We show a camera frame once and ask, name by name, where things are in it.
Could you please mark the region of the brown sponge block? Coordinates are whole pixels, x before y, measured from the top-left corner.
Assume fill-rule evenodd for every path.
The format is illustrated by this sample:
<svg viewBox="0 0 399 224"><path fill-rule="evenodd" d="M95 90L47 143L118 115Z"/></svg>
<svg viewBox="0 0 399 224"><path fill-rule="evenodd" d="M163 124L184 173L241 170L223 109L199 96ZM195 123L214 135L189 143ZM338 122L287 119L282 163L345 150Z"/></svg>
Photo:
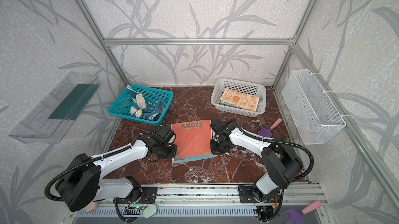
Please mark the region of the brown sponge block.
<svg viewBox="0 0 399 224"><path fill-rule="evenodd" d="M91 202L85 207L86 213L91 213L98 208L98 202Z"/></svg>

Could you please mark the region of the clear acrylic wall shelf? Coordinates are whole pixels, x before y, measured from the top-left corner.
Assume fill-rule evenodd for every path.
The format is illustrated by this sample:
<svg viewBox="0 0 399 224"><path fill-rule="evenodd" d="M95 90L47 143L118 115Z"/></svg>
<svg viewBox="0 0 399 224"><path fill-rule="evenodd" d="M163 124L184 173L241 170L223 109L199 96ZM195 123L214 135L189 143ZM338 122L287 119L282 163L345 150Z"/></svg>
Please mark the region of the clear acrylic wall shelf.
<svg viewBox="0 0 399 224"><path fill-rule="evenodd" d="M101 86L97 75L70 72L9 134L25 144L58 144Z"/></svg>

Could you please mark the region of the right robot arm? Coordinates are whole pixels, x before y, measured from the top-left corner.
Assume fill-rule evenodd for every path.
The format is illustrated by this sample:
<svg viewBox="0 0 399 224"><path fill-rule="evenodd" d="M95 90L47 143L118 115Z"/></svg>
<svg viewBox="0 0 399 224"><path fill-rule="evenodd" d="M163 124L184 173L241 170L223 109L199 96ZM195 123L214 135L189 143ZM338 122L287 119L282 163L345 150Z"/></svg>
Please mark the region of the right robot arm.
<svg viewBox="0 0 399 224"><path fill-rule="evenodd" d="M266 173L254 183L254 191L259 196L288 188L292 182L306 177L314 167L313 154L306 147L287 142L284 138L269 138L251 133L240 126L238 119L227 123L216 120L210 128L214 132L210 144L212 154L229 153L234 145L264 160Z"/></svg>

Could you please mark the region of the brown red bear towel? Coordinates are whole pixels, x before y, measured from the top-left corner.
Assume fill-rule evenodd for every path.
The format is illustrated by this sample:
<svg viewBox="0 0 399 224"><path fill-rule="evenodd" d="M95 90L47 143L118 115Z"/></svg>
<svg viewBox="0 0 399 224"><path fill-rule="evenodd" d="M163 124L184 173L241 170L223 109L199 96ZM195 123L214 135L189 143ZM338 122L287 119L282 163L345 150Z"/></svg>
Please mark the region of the brown red bear towel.
<svg viewBox="0 0 399 224"><path fill-rule="evenodd" d="M199 161L214 158L211 152L213 131L211 120L174 123L171 125L176 134L174 144L177 145L173 164Z"/></svg>

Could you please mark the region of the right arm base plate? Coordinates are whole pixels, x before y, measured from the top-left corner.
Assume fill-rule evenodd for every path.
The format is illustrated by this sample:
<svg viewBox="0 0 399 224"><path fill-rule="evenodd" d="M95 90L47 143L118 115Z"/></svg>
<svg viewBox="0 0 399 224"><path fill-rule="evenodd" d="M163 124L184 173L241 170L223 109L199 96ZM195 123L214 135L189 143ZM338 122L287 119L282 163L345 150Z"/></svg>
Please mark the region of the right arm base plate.
<svg viewBox="0 0 399 224"><path fill-rule="evenodd" d="M254 186L238 185L240 203L267 203L277 205L281 200L281 193L278 190L272 190L269 194L263 194Z"/></svg>

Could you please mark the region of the pile of coloured towels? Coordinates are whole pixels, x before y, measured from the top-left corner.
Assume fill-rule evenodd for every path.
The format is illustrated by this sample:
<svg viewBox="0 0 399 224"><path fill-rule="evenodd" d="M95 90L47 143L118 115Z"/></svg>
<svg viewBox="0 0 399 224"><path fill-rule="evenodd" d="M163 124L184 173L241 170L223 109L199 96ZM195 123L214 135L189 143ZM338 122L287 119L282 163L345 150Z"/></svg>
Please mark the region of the pile of coloured towels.
<svg viewBox="0 0 399 224"><path fill-rule="evenodd" d="M159 120L166 107L166 103L163 100L150 102L144 98L142 93L133 90L130 85L127 86L127 90L133 100L133 105L129 111L132 117L149 121Z"/></svg>

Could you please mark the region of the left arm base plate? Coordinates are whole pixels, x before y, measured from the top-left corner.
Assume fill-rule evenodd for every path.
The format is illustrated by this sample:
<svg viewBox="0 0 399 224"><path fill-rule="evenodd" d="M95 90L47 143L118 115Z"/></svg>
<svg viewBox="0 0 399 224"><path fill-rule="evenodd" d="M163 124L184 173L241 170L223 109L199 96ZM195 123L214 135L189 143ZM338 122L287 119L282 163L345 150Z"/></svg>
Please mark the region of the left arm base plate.
<svg viewBox="0 0 399 224"><path fill-rule="evenodd" d="M128 203L153 204L155 203L157 192L157 187L137 187L126 197L126 200Z"/></svg>

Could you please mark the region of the orange bunny pattern towel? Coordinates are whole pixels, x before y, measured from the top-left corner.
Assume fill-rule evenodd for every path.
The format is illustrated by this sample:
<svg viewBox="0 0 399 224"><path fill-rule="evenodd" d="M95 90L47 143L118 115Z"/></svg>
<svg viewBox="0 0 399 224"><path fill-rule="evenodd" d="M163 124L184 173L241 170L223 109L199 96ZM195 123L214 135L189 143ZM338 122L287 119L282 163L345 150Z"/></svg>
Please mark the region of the orange bunny pattern towel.
<svg viewBox="0 0 399 224"><path fill-rule="evenodd" d="M226 88L220 100L225 100L230 103L241 102L242 105L248 106L249 111L256 111L260 101L260 97L250 94L241 93L233 89Z"/></svg>

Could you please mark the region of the white plastic basket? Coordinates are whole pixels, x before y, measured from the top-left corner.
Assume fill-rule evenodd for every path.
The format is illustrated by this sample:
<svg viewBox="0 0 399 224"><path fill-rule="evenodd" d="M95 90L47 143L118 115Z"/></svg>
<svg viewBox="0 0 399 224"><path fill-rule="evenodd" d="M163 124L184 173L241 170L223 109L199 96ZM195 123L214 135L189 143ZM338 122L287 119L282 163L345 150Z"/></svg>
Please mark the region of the white plastic basket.
<svg viewBox="0 0 399 224"><path fill-rule="evenodd" d="M263 85L220 78L214 87L211 103L219 111L257 117L265 112L266 97Z"/></svg>

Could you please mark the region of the pale green oval pad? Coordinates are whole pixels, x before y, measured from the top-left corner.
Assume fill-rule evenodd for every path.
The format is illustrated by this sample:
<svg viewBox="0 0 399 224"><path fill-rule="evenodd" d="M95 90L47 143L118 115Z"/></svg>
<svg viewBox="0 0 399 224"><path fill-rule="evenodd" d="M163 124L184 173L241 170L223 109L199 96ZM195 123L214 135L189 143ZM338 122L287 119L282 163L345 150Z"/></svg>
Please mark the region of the pale green oval pad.
<svg viewBox="0 0 399 224"><path fill-rule="evenodd" d="M155 204L150 204L143 210L142 215L144 218L150 218L156 213L157 213L157 206Z"/></svg>

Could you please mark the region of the teal plastic basket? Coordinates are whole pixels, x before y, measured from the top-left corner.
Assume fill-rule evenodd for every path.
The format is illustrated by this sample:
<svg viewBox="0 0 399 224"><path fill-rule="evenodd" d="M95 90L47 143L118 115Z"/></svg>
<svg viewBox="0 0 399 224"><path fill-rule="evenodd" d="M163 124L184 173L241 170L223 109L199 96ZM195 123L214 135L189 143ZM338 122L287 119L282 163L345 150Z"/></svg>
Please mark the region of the teal plastic basket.
<svg viewBox="0 0 399 224"><path fill-rule="evenodd" d="M125 120L160 126L173 96L171 91L130 84L114 101L108 113Z"/></svg>

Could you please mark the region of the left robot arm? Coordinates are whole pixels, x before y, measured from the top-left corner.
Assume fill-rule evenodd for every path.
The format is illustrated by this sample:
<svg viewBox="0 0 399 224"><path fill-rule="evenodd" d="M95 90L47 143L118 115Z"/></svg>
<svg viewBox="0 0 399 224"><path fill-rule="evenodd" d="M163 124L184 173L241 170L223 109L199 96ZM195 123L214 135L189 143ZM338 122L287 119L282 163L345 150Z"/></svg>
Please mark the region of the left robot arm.
<svg viewBox="0 0 399 224"><path fill-rule="evenodd" d="M44 195L52 201L64 202L76 212L92 202L106 199L140 198L141 185L132 177L107 179L111 172L133 162L155 155L171 159L177 153L175 132L169 126L139 135L131 143L112 151L89 157L77 155L68 168L53 178L45 187Z"/></svg>

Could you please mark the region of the yellow teal whale towel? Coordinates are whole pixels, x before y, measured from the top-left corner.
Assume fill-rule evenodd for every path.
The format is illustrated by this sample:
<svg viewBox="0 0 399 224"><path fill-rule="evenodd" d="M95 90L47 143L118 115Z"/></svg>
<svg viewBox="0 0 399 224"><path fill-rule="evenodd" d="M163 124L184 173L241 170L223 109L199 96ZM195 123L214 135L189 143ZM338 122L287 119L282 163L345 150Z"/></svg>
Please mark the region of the yellow teal whale towel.
<svg viewBox="0 0 399 224"><path fill-rule="evenodd" d="M230 102L227 102L227 101L225 101L225 100L222 100L222 101L221 101L221 104L222 104L222 105L229 106L229 107L240 108L240 109L243 109L243 110L250 110L250 108L249 108L248 106L242 105L241 102L237 102L237 103L233 103L233 104L232 104L232 103L230 103Z"/></svg>

